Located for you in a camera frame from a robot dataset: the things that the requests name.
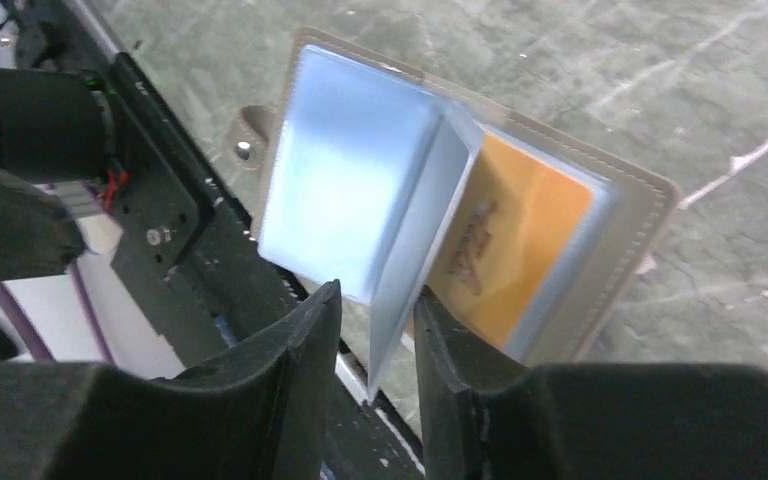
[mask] gray floor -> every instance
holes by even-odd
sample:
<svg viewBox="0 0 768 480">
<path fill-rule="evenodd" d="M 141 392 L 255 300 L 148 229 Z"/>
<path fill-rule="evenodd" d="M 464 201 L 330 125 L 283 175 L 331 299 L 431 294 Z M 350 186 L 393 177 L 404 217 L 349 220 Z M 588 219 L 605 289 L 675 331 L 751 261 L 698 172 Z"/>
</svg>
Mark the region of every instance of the gray floor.
<svg viewBox="0 0 768 480">
<path fill-rule="evenodd" d="M 768 0 L 98 0 L 243 203 L 235 107 L 276 103 L 313 25 L 486 94 L 691 192 L 768 137 Z M 768 156 L 676 215 L 592 361 L 768 368 Z M 363 360 L 362 315 L 344 337 Z M 385 391 L 417 425 L 410 355 Z"/>
</svg>

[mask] concrete floor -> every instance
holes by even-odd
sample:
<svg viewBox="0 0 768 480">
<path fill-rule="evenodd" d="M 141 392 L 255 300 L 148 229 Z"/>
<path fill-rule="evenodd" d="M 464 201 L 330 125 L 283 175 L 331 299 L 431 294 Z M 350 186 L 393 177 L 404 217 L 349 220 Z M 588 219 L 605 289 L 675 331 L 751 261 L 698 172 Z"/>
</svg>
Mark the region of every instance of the concrete floor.
<svg viewBox="0 0 768 480">
<path fill-rule="evenodd" d="M 692 192 L 768 137 L 768 0 L 97 0 L 246 204 L 235 108 L 278 101 L 294 31 L 327 30 L 477 90 Z M 591 361 L 768 368 L 768 156 L 675 217 Z M 362 315 L 344 338 L 363 361 Z M 385 391 L 418 425 L 409 352 Z"/>
</svg>

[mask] orange page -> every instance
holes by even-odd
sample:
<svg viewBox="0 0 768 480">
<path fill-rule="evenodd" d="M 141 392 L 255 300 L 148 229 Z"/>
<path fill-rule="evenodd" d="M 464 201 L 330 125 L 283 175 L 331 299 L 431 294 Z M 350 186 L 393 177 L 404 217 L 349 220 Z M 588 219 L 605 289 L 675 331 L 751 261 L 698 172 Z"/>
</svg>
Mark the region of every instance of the orange page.
<svg viewBox="0 0 768 480">
<path fill-rule="evenodd" d="M 581 182 L 488 134 L 428 285 L 502 349 L 592 200 Z"/>
</svg>

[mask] black cylinder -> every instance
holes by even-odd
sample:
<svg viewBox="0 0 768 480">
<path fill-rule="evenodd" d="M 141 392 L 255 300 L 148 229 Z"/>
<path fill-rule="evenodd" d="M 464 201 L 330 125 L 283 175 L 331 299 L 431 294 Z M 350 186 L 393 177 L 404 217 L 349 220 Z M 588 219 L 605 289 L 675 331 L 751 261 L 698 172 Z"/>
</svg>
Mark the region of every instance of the black cylinder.
<svg viewBox="0 0 768 480">
<path fill-rule="evenodd" d="M 77 75 L 0 69 L 0 168 L 36 184 L 98 176 L 112 153 L 107 108 Z"/>
</svg>

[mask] stitched edge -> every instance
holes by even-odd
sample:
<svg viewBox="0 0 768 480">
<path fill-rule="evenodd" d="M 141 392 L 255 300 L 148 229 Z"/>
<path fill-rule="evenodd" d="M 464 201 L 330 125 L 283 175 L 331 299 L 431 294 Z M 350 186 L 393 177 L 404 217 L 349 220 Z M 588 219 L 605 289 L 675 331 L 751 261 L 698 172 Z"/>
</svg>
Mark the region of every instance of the stitched edge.
<svg viewBox="0 0 768 480">
<path fill-rule="evenodd" d="M 361 52 L 350 51 L 350 50 L 348 50 L 348 49 L 346 49 L 344 47 L 341 47 L 339 45 L 335 45 L 334 43 L 328 41 L 325 38 L 321 38 L 321 37 L 313 36 L 313 35 L 309 35 L 309 34 L 305 35 L 303 37 L 300 37 L 299 42 L 297 43 L 297 47 L 299 45 L 302 45 L 302 48 L 304 48 L 303 46 L 310 45 L 311 43 L 319 43 L 319 44 L 322 44 L 322 45 L 327 45 L 328 47 L 331 47 L 331 49 L 333 49 L 334 51 L 337 51 L 337 52 L 342 53 L 344 55 L 348 55 L 349 57 L 359 57 L 359 58 L 361 58 L 363 60 L 366 60 L 367 62 L 370 62 L 370 63 L 372 63 L 372 64 L 374 64 L 376 66 L 378 66 L 380 64 L 380 62 L 378 62 L 377 60 L 369 58 L 369 57 L 367 57 L 366 55 L 364 55 Z M 295 78 L 296 73 L 298 72 L 298 68 L 301 66 L 301 64 L 302 64 L 301 60 L 299 60 L 296 63 L 296 65 L 293 67 L 293 69 L 291 71 L 290 78 L 293 78 L 293 79 Z M 451 90 L 451 89 L 449 89 L 449 88 L 447 88 L 447 87 L 445 87 L 443 85 L 438 84 L 437 82 L 434 81 L 433 77 L 427 76 L 427 77 L 424 77 L 424 78 L 420 78 L 420 77 L 418 77 L 416 75 L 413 75 L 411 73 L 408 73 L 408 72 L 403 72 L 403 73 L 404 73 L 405 76 L 409 77 L 410 79 L 412 79 L 414 82 L 416 82 L 418 84 L 422 84 L 424 82 L 424 83 L 427 83 L 427 84 L 430 84 L 430 85 L 436 87 L 439 90 L 447 92 L 447 93 L 449 93 L 449 94 L 451 94 L 451 95 L 453 95 L 453 96 L 455 96 L 457 98 L 462 98 L 463 99 L 463 98 L 466 97 L 465 95 L 463 95 L 461 93 L 455 92 L 455 91 L 453 91 L 453 90 Z M 296 93 L 296 83 L 293 82 L 293 87 L 292 87 L 290 96 L 289 96 L 287 102 L 285 103 L 285 109 L 284 109 L 284 114 L 285 115 L 286 115 L 286 112 L 292 106 L 292 99 L 295 96 L 295 93 Z M 495 104 L 495 102 L 492 102 L 491 100 L 489 100 L 489 99 L 487 99 L 485 97 L 478 96 L 478 95 L 473 96 L 472 98 L 467 98 L 467 100 L 472 100 L 472 101 L 478 102 L 478 103 L 482 104 L 483 106 L 485 106 L 485 107 L 487 107 L 487 108 L 489 108 L 491 110 L 498 109 L 498 108 L 506 108 L 506 107 L 500 106 L 499 104 Z M 619 172 L 619 173 L 621 173 L 621 174 L 623 174 L 623 175 L 625 175 L 625 176 L 627 176 L 627 177 L 629 177 L 629 178 L 631 178 L 633 180 L 639 181 L 640 183 L 642 183 L 642 184 L 646 185 L 647 187 L 649 187 L 649 189 L 652 192 L 655 193 L 655 197 L 656 197 L 655 208 L 652 209 L 652 211 L 647 216 L 646 221 L 643 222 L 643 224 L 640 226 L 640 228 L 634 234 L 634 239 L 631 241 L 629 248 L 627 248 L 625 250 L 625 252 L 623 253 L 623 255 L 620 258 L 619 262 L 617 263 L 617 266 L 614 267 L 614 270 L 611 272 L 611 276 L 608 277 L 608 280 L 605 282 L 605 288 L 602 289 L 602 291 L 600 292 L 599 296 L 593 302 L 593 306 L 591 306 L 590 309 L 587 311 L 587 314 L 585 314 L 584 319 L 582 320 L 580 326 L 578 328 L 576 328 L 572 332 L 573 333 L 572 341 L 566 342 L 565 347 L 561 350 L 561 354 L 564 357 L 571 357 L 571 356 L 574 355 L 573 350 L 577 350 L 578 348 L 580 348 L 580 347 L 577 348 L 576 346 L 574 346 L 574 344 L 579 344 L 580 345 L 582 337 L 584 336 L 586 331 L 588 331 L 593 326 L 593 322 L 594 322 L 594 320 L 596 320 L 596 317 L 598 316 L 600 310 L 603 310 L 602 307 L 605 306 L 605 303 L 606 303 L 605 301 L 608 299 L 608 297 L 610 297 L 612 295 L 612 293 L 615 293 L 619 289 L 619 287 L 621 286 L 619 280 L 623 276 L 623 274 L 626 273 L 627 270 L 629 269 L 628 267 L 629 267 L 629 264 L 631 263 L 631 258 L 634 257 L 636 254 L 638 254 L 639 251 L 641 250 L 641 247 L 643 247 L 646 243 L 648 243 L 648 242 L 644 242 L 643 239 L 646 239 L 647 237 L 652 237 L 654 232 L 650 232 L 650 230 L 652 230 L 652 228 L 655 226 L 655 223 L 658 221 L 658 219 L 660 219 L 661 217 L 664 217 L 666 215 L 666 208 L 665 208 L 666 207 L 666 202 L 665 202 L 666 193 L 663 190 L 661 190 L 658 187 L 656 187 L 655 185 L 653 185 L 652 183 L 650 183 L 649 181 L 647 181 L 645 178 L 637 176 L 634 173 L 629 172 L 627 170 L 624 170 L 620 166 L 613 165 L 613 164 L 610 164 L 608 162 L 605 162 L 604 160 L 601 160 L 598 157 L 596 157 L 596 156 L 594 156 L 594 155 L 592 155 L 590 153 L 587 153 L 587 152 L 585 152 L 583 150 L 579 150 L 579 149 L 573 147 L 572 145 L 569 145 L 567 143 L 562 142 L 561 140 L 559 140 L 557 138 L 550 137 L 549 135 L 546 135 L 543 132 L 537 131 L 537 130 L 535 130 L 534 128 L 532 128 L 530 126 L 525 125 L 524 123 L 520 122 L 519 120 L 517 120 L 515 118 L 508 117 L 508 119 L 513 121 L 515 124 L 525 128 L 526 130 L 532 132 L 533 134 L 536 134 L 537 136 L 539 136 L 539 137 L 541 137 L 543 139 L 549 140 L 549 141 L 551 141 L 551 142 L 553 142 L 553 143 L 555 143 L 557 145 L 560 145 L 561 147 L 564 147 L 566 149 L 569 149 L 569 150 L 572 150 L 572 151 L 577 152 L 579 154 L 582 154 L 585 157 L 587 157 L 587 158 L 589 158 L 591 160 L 596 161 L 596 163 L 599 163 L 599 164 L 601 164 L 601 165 L 603 165 L 605 167 L 608 167 L 608 168 L 610 168 L 612 170 L 615 170 L 615 171 L 617 171 L 617 172 Z M 281 127 L 281 136 L 283 136 L 285 128 L 286 128 L 286 126 L 282 126 Z M 274 164 L 277 164 L 277 162 L 278 162 L 278 158 L 277 158 L 277 144 L 280 143 L 280 141 L 281 141 L 281 137 L 279 136 L 276 139 L 276 158 L 274 160 Z M 269 193 L 271 193 L 271 190 L 272 190 L 272 182 L 270 181 L 269 189 L 267 190 L 267 197 L 269 196 Z M 264 208 L 263 221 L 261 222 L 261 229 L 263 228 L 263 225 L 265 225 L 265 224 L 266 224 L 266 209 Z"/>
</svg>

